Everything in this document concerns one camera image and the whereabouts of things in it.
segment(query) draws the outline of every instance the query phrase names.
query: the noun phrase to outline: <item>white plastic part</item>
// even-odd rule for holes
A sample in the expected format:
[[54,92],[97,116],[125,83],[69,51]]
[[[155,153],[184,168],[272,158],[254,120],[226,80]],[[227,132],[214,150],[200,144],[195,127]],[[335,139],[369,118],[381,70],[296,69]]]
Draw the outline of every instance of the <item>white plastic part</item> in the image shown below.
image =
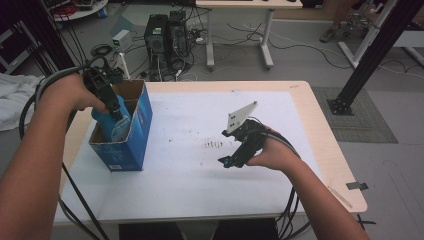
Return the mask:
[[239,110],[228,114],[228,125],[227,125],[227,133],[230,134],[237,128],[239,128],[246,119],[250,116],[250,114],[255,110],[258,106],[258,102],[254,101],[253,103],[240,108]]
[[130,79],[130,74],[128,72],[128,68],[127,68],[127,63],[125,62],[125,58],[124,58],[125,54],[124,53],[119,53],[118,55],[118,61],[116,63],[116,66],[121,69],[122,71],[124,71],[124,79],[128,80]]

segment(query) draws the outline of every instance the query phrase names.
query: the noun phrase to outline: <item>person's right arm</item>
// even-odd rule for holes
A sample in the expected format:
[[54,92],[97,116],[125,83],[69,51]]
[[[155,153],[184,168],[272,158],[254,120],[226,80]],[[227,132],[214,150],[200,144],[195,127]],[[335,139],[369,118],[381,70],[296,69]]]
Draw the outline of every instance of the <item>person's right arm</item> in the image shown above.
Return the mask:
[[369,239],[309,166],[282,143],[267,138],[262,152],[247,165],[263,166],[287,175],[318,239]]

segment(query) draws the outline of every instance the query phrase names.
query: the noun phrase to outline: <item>person's left arm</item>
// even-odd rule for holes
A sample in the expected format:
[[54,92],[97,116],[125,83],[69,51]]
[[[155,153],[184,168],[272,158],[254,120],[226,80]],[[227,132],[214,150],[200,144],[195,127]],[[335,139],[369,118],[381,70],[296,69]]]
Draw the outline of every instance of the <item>person's left arm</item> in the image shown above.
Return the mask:
[[0,179],[0,239],[49,239],[59,198],[67,122],[72,110],[105,105],[78,74],[43,93],[21,145]]

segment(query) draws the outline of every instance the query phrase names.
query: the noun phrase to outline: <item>floor mat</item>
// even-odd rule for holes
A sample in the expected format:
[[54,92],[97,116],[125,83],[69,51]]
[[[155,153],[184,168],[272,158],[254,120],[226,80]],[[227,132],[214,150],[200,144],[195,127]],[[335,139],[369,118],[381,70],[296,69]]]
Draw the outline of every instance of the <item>floor mat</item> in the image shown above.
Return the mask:
[[327,99],[335,99],[341,88],[312,88],[337,141],[398,143],[383,116],[362,89],[351,105],[352,116],[333,115]]

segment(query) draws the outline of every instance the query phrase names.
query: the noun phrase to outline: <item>human arm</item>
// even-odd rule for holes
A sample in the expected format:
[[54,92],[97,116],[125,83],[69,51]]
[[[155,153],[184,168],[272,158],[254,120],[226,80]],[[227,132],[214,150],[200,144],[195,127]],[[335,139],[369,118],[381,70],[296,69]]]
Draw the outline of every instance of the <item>human arm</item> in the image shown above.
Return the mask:
[[78,74],[48,87],[28,130],[0,179],[0,239],[49,239],[59,198],[68,117],[72,110],[105,105]]
[[318,239],[368,239],[309,166],[277,140],[267,138],[262,152],[247,165],[263,166],[287,175]]

